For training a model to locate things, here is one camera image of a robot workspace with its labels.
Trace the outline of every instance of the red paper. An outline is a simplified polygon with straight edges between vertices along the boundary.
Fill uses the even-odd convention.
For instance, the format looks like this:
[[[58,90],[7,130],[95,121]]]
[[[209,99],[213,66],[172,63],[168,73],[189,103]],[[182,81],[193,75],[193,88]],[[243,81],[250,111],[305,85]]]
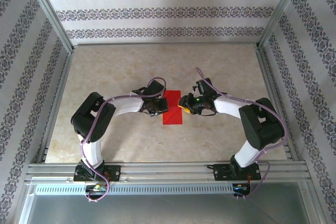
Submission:
[[[169,111],[163,114],[163,124],[182,124],[182,109],[178,107],[181,98],[180,90],[166,90],[164,97],[167,99]]]

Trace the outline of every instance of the wire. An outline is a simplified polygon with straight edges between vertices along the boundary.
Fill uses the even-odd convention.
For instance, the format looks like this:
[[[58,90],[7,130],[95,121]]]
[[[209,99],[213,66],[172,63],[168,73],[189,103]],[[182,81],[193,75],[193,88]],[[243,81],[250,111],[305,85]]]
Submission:
[[[257,160],[262,156],[262,154],[266,153],[268,150],[277,148],[277,147],[279,147],[279,146],[281,146],[281,145],[284,145],[284,144],[286,143],[286,141],[287,141],[287,139],[288,139],[288,136],[289,136],[289,131],[288,131],[287,125],[285,124],[284,120],[283,120],[283,119],[282,119],[276,112],[274,112],[274,111],[271,110],[270,108],[268,108],[268,107],[266,107],[266,106],[264,106],[264,105],[262,105],[262,104],[260,104],[260,103],[258,103],[258,102],[251,101],[251,100],[248,100],[248,99],[242,99],[242,98],[238,98],[238,97],[233,97],[233,96],[231,96],[231,95],[227,95],[227,94],[225,94],[225,93],[222,93],[221,91],[219,91],[217,88],[215,88],[211,83],[209,83],[209,82],[204,78],[203,73],[202,73],[202,71],[201,71],[200,68],[196,67],[196,71],[197,71],[197,73],[201,76],[202,80],[203,80],[206,84],[208,84],[213,90],[215,90],[218,94],[220,94],[220,95],[226,97],[227,99],[232,99],[232,100],[235,100],[235,101],[238,101],[238,102],[245,102],[245,103],[250,103],[250,104],[257,105],[257,106],[259,106],[260,108],[262,108],[262,109],[268,111],[269,113],[271,113],[273,116],[275,116],[275,118],[276,118],[276,119],[280,122],[280,124],[282,125],[282,128],[283,128],[285,134],[284,134],[284,136],[283,136],[281,142],[278,143],[278,144],[276,144],[276,145],[272,145],[272,146],[270,146],[270,147],[267,147],[267,148],[263,149],[263,152],[259,152],[258,155],[253,159],[253,162],[257,162]],[[254,194],[254,192],[260,187],[261,183],[266,179],[266,176],[267,176],[267,174],[269,173],[269,170],[270,170],[270,163],[269,163],[269,162],[265,161],[265,162],[258,162],[258,163],[259,163],[259,164],[262,164],[262,163],[264,163],[264,164],[268,164],[268,167],[267,167],[267,170],[266,170],[265,174],[263,175],[262,179],[260,180],[260,182],[259,182],[258,185],[256,186],[256,188],[255,188],[252,192],[250,192],[250,194],[249,194],[248,196]]]
[[[107,184],[106,191],[105,191],[104,194],[103,194],[102,196],[100,196],[99,198],[97,198],[97,199],[92,199],[92,198],[90,197],[91,193],[89,193],[88,195],[86,195],[86,197],[88,198],[89,201],[98,202],[99,200],[103,199],[103,198],[107,195],[107,193],[109,192],[109,190],[110,190],[110,183],[109,183],[109,181],[108,181],[107,178],[105,178],[105,177],[104,177],[100,172],[98,172],[98,171],[97,171],[97,170],[96,170],[96,169],[95,169],[89,162],[87,162],[87,158],[86,158],[86,155],[85,155],[85,153],[84,153],[83,145],[86,144],[86,143],[89,141],[89,139],[91,138],[91,135],[92,135],[92,133],[93,133],[93,131],[94,131],[96,125],[97,125],[98,118],[99,118],[99,116],[100,116],[100,114],[101,114],[101,112],[102,112],[104,106],[105,106],[106,104],[108,104],[109,102],[114,101],[114,100],[117,100],[117,99],[121,99],[121,98],[150,98],[150,97],[157,97],[158,95],[161,95],[162,93],[164,93],[165,90],[166,90],[167,83],[166,83],[165,79],[163,79],[162,77],[155,77],[155,78],[151,79],[151,80],[148,82],[147,87],[148,87],[154,80],[162,80],[162,81],[164,82],[163,89],[162,89],[160,92],[156,93],[156,94],[151,94],[151,95],[140,95],[140,94],[134,94],[134,95],[133,95],[133,94],[125,94],[125,95],[119,95],[119,96],[117,96],[117,97],[112,97],[112,98],[109,98],[109,99],[107,99],[106,101],[104,101],[104,102],[102,103],[102,105],[100,106],[99,110],[97,111],[97,115],[96,115],[96,117],[95,117],[95,119],[94,119],[94,121],[93,121],[93,124],[92,124],[92,126],[91,126],[91,129],[90,129],[88,135],[87,135],[87,136],[80,142],[80,151],[81,151],[81,153],[82,153],[82,160],[83,160],[83,162],[85,162],[85,164],[86,164],[86,165],[87,165],[87,166],[88,166],[94,173],[96,173],[99,177],[101,177],[101,178],[106,182],[106,184]]]

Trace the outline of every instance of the striped wall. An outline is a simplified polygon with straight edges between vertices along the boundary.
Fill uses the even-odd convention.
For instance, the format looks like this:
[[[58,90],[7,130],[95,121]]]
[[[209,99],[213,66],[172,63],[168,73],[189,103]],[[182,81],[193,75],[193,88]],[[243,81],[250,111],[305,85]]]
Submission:
[[[336,223],[335,0],[291,0],[265,48],[282,109],[328,223]]]
[[[0,0],[0,223],[11,223],[67,52],[38,0]]]
[[[50,0],[73,44],[257,42],[279,0]]]

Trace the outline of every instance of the vent grille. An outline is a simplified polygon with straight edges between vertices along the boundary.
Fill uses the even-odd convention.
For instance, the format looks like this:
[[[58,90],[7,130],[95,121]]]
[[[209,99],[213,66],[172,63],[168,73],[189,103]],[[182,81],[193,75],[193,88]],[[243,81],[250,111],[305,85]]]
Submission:
[[[85,185],[38,185],[36,195],[81,195]],[[109,195],[231,194],[232,184],[111,185]]]

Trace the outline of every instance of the beige floor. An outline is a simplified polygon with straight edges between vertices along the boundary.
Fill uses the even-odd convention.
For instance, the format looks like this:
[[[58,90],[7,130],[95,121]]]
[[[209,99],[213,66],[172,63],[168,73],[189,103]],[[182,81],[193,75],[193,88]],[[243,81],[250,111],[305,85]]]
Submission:
[[[46,162],[78,162],[79,140],[70,118],[93,91],[105,97],[126,94],[155,77],[168,90],[191,91],[198,66],[213,84],[231,95],[267,96],[252,45],[180,44],[81,46],[75,50]],[[245,142],[239,119],[183,113],[183,125],[163,125],[162,116],[128,113],[112,119],[102,138],[105,161],[229,160]],[[264,159],[286,159],[284,149]]]

